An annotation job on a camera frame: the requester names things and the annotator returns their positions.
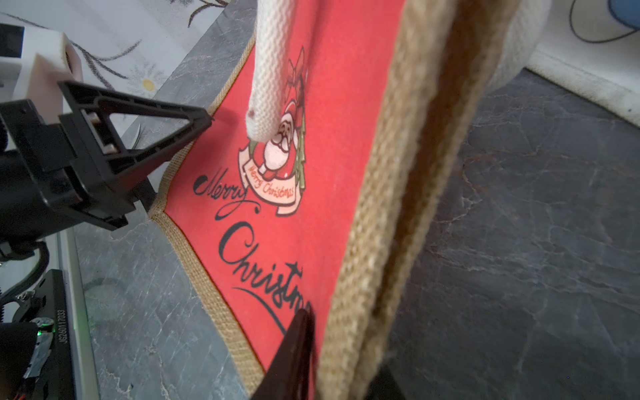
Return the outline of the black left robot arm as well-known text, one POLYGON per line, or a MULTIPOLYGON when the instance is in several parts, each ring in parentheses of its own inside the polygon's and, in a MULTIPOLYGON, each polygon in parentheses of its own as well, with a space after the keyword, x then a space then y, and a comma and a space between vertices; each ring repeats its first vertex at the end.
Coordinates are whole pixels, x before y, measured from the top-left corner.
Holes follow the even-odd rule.
POLYGON ((136 203, 157 196, 150 174, 212 125, 205 108, 159 102, 85 83, 59 84, 70 108, 47 123, 33 102, 1 106, 1 260, 36 258, 33 269, 1 293, 16 303, 1 325, 4 399, 76 399, 79 359, 63 271, 50 268, 47 238, 81 223, 124 227, 136 203), (146 148, 126 147, 111 117, 173 118, 181 128, 146 148))

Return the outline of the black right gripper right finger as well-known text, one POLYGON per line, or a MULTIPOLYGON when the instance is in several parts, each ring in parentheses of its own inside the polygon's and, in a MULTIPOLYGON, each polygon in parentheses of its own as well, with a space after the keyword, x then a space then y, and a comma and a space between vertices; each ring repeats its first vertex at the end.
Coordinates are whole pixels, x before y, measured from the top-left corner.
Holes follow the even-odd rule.
POLYGON ((365 400, 405 400, 398 382, 388 365, 383 365, 371 381, 365 400))

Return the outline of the red Christmas jute bag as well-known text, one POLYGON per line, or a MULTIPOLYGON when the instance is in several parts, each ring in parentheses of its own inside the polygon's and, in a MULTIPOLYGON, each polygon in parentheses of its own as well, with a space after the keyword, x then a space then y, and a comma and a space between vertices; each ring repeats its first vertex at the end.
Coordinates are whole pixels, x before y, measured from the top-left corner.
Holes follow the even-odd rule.
POLYGON ((296 312, 309 399, 361 399, 478 102, 525 65, 548 1, 261 1, 170 163, 166 234, 249 396, 296 312))

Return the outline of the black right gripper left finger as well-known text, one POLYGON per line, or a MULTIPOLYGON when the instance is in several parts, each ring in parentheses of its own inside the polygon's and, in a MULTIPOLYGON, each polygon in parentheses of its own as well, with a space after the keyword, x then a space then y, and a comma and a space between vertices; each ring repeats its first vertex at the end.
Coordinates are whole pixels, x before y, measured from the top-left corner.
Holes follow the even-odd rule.
POLYGON ((307 400, 314 348, 313 312, 296 312, 263 381, 251 400, 307 400))

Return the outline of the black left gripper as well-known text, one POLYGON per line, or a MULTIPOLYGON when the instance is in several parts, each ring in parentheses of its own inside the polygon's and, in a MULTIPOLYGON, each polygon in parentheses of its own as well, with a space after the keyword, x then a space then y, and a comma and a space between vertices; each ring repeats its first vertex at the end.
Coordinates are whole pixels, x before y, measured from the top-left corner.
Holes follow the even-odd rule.
POLYGON ((130 193, 212 125, 204 108, 75 81, 58 84, 70 113, 46 124, 32 102, 1 106, 1 242, 26 245, 89 223, 116 230, 130 193))

